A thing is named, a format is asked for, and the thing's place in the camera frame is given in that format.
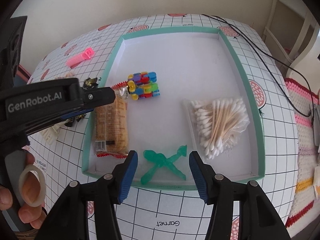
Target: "blue gripper pad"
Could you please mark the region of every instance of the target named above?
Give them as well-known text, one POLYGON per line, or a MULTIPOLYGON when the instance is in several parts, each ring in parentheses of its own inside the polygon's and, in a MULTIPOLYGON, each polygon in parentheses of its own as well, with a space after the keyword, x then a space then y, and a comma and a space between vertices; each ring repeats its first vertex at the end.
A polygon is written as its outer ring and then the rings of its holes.
POLYGON ((194 157, 194 155, 191 153, 189 155, 189 166, 191 169, 191 173, 193 176, 193 179, 195 180, 196 187, 199 193, 200 198, 204 201, 204 203, 208 203, 208 193, 207 193, 207 183, 204 179, 204 176, 202 175, 202 172, 200 170, 200 167, 194 157))
POLYGON ((138 154, 133 153, 130 163, 128 164, 127 170, 125 171, 123 178, 120 183, 118 200, 122 203, 129 194, 129 190, 133 181, 134 174, 138 166, 138 154))

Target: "white ring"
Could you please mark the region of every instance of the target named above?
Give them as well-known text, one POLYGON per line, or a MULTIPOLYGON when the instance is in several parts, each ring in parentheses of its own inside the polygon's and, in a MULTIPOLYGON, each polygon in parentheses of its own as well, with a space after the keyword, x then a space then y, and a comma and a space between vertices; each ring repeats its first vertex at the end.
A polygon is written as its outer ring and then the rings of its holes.
POLYGON ((37 207, 40 206, 42 204, 42 202, 45 199, 45 195, 46 195, 46 184, 45 184, 45 179, 44 179, 44 175, 42 173, 42 171, 37 168, 36 166, 29 164, 25 167, 25 169, 23 170, 23 172, 21 173, 20 177, 19 177, 19 192, 20 195, 22 197, 22 199, 25 201, 25 203, 27 203, 30 207, 37 207), (38 198, 33 201, 33 203, 28 202, 22 194, 22 186, 25 183, 26 179, 27 179, 27 174, 30 171, 35 171, 38 174, 39 177, 39 182, 40 182, 40 192, 38 195, 38 198))

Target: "crochet blanket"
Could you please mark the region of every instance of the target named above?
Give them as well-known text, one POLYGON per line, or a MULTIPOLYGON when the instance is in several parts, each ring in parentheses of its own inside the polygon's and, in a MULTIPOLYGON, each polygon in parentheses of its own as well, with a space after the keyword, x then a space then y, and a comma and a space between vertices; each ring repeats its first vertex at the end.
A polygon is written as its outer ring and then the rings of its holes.
MULTIPOLYGON (((291 101, 302 113, 310 111, 311 96, 308 89, 293 79, 285 79, 291 101)), ((313 94, 314 104, 319 98, 313 94)), ((314 168, 317 166, 318 150, 314 144, 311 118, 304 117, 295 111, 298 131, 298 179, 296 191, 285 224, 291 237, 295 236, 320 215, 320 201, 316 201, 313 187, 314 168)))

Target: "finger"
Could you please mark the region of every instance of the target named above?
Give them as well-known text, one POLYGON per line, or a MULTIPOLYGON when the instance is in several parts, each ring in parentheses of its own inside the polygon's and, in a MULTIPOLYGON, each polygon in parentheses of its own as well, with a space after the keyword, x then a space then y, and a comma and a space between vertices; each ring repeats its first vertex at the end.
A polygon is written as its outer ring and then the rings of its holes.
POLYGON ((7 210, 12 206, 12 195, 10 190, 0 186, 0 210, 7 210))
POLYGON ((30 225, 35 229, 40 229, 40 227, 46 217, 47 217, 47 215, 42 210, 40 217, 37 220, 30 222, 30 225))
POLYGON ((41 216, 41 211, 41 206, 30 207, 25 203, 22 208, 19 209, 18 215, 22 222, 30 223, 31 221, 37 220, 41 216))
POLYGON ((28 164, 34 164, 36 161, 35 157, 31 153, 27 153, 26 156, 26 165, 28 164))
POLYGON ((38 198, 40 188, 40 182, 38 181, 37 177, 32 172, 28 172, 27 179, 24 182, 21 190, 23 198, 26 200, 26 202, 33 203, 38 198))

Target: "green toy piece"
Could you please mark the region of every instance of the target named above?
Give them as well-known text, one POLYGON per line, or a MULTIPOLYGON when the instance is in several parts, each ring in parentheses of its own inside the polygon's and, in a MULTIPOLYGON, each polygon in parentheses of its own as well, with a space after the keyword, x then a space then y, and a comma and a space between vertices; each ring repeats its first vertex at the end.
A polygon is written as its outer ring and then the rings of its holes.
POLYGON ((156 153, 152 150, 145 150, 143 152, 143 156, 150 162, 155 163, 156 165, 153 166, 150 170, 146 172, 141 177, 141 184, 147 184, 155 174, 156 170, 161 167, 167 167, 170 171, 172 171, 175 175, 177 175, 179 178, 183 180, 187 180, 187 177, 179 171, 176 166, 174 166, 174 162, 180 158, 180 156, 187 156, 187 146, 180 146, 177 153, 175 155, 172 155, 169 158, 166 158, 162 153, 156 153))

